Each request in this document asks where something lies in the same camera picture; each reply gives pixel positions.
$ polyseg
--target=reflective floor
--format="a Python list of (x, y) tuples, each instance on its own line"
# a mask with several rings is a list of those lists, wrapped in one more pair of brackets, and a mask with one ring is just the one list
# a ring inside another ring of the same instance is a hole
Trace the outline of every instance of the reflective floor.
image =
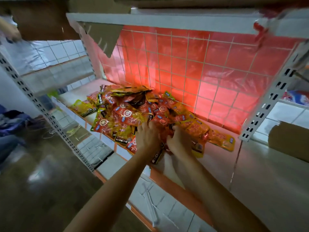
[[(21, 134), (0, 175), (1, 231), (60, 232), (102, 186), (59, 136)], [(126, 207), (114, 232), (149, 231)]]

